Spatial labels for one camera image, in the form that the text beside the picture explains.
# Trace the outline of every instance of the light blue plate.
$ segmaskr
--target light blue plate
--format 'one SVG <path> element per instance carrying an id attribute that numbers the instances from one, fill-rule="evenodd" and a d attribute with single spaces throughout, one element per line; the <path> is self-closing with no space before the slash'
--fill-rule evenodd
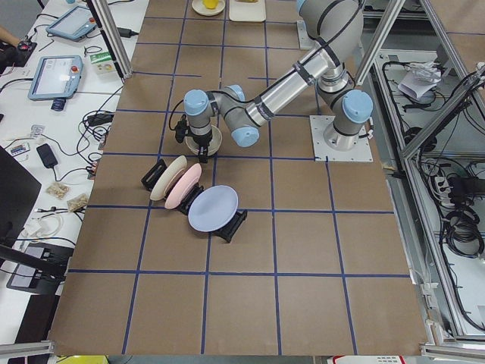
<path id="1" fill-rule="evenodd" d="M 229 186 L 214 186 L 202 192 L 189 210 L 189 223 L 197 231 L 215 231 L 236 214 L 237 193 Z"/>

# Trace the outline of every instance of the pink plate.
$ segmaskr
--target pink plate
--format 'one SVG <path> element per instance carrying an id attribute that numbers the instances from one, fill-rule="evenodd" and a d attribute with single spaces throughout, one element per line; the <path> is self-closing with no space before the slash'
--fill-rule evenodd
<path id="1" fill-rule="evenodd" d="M 199 182 L 202 168 L 199 163 L 189 168 L 187 172 L 178 180 L 165 201 L 166 209 L 175 209 L 183 200 L 190 189 Z"/>

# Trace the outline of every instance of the saucer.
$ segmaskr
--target saucer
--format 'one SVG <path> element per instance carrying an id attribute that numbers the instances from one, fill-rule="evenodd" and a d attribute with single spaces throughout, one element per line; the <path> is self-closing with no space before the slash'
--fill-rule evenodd
<path id="1" fill-rule="evenodd" d="M 186 167 L 187 159 L 183 155 L 171 162 L 154 185 L 152 193 L 150 194 L 150 200 L 158 201 L 166 197 L 167 192 L 177 182 L 177 179 L 185 171 Z"/>
<path id="2" fill-rule="evenodd" d="M 208 188 L 198 195 L 190 206 L 190 226 L 197 231 L 216 231 L 233 218 L 237 204 L 237 193 L 231 187 Z"/>
<path id="3" fill-rule="evenodd" d="M 193 0 L 192 1 L 192 9 L 197 14 L 204 15 L 205 17 L 212 17 L 221 13 L 224 8 L 226 7 L 226 2 L 224 0 L 219 0 L 219 3 L 215 7 L 215 9 L 207 9 L 204 4 L 202 4 L 202 0 Z"/>
<path id="4" fill-rule="evenodd" d="M 178 180 L 174 188 L 167 196 L 165 201 L 166 209 L 175 209 L 183 200 L 187 193 L 194 187 L 202 174 L 202 167 L 199 163 L 190 167 L 185 174 Z"/>

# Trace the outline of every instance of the power strip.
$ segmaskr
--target power strip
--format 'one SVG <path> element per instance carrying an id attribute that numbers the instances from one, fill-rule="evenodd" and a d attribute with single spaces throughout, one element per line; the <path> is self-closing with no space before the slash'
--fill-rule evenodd
<path id="1" fill-rule="evenodd" d="M 434 192 L 440 197 L 435 196 L 440 200 L 443 207 L 455 207 L 455 204 L 451 200 L 452 189 L 448 183 L 446 177 L 434 176 L 433 177 Z"/>

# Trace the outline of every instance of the black monitor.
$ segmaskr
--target black monitor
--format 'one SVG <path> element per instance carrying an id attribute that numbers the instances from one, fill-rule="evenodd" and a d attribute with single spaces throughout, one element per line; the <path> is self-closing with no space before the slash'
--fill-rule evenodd
<path id="1" fill-rule="evenodd" d="M 54 293 L 64 280 L 73 250 L 47 243 L 31 243 L 25 253 L 12 249 L 42 185 L 2 147 L 0 171 L 0 265 L 5 260 L 19 263 L 7 287 L 32 293 Z"/>

